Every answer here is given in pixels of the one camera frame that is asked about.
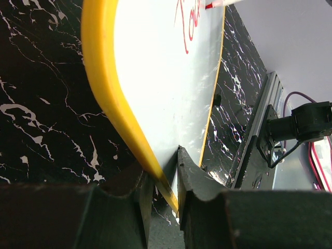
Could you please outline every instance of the wire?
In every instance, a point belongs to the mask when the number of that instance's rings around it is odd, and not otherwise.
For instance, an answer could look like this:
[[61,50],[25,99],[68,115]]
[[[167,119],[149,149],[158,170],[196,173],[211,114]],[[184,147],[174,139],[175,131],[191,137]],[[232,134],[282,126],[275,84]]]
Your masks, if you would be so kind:
[[317,152],[316,152],[316,149],[315,149],[315,144],[312,144],[312,151],[313,151],[313,154],[315,155],[315,158],[316,158],[316,160],[317,160],[318,166],[319,166],[319,168],[320,168],[320,170],[321,170],[321,173],[322,173],[322,175],[323,175],[323,179],[324,179],[324,181],[325,181],[325,184],[326,184],[326,186],[327,186],[327,189],[328,189],[329,192],[331,192],[331,188],[330,188],[330,186],[329,186],[329,184],[328,184],[328,182],[327,182],[327,180],[326,180],[326,176],[325,176],[324,170],[323,170],[323,168],[322,168],[322,165],[321,165],[321,163],[320,163],[320,159],[319,159],[319,157],[317,156]]
[[297,147],[299,147],[301,144],[302,144],[302,142],[298,141],[296,143],[296,145],[294,145],[293,148],[291,148],[288,152],[286,152],[280,158],[278,158],[269,168],[273,169],[282,159],[284,159],[285,157],[289,156],[289,154],[292,153],[293,151],[295,151],[297,149]]
[[[306,98],[307,100],[309,100],[309,101],[312,102],[312,103],[317,103],[314,99],[310,98],[308,95],[306,95],[306,94],[304,94],[304,93],[302,93],[302,92],[297,92],[297,91],[295,91],[295,92],[291,92],[289,95],[287,95],[287,97],[286,97],[286,99],[285,99],[284,110],[283,110],[283,115],[282,115],[283,117],[285,117],[285,113],[286,113],[286,105],[287,105],[288,99],[289,99],[292,95],[294,95],[294,94],[300,95],[300,96]],[[284,141],[284,148],[286,148],[286,144],[287,144],[287,141],[285,140],[285,141]]]
[[312,149],[312,143],[309,143],[309,146],[308,146],[309,163],[310,163],[311,169],[312,169],[312,171],[313,171],[313,173],[314,173],[314,175],[316,177],[317,183],[318,183],[317,189],[318,190],[322,190],[322,189],[324,189],[324,185],[323,185],[321,177],[319,176],[319,174],[317,172],[317,169],[316,169],[316,167],[315,167],[315,165],[313,163],[313,159],[312,159],[311,154],[310,154],[311,149]]
[[331,143],[331,137],[328,136],[327,140],[328,140],[328,144],[330,146],[330,152],[331,152],[331,177],[332,177],[332,143]]

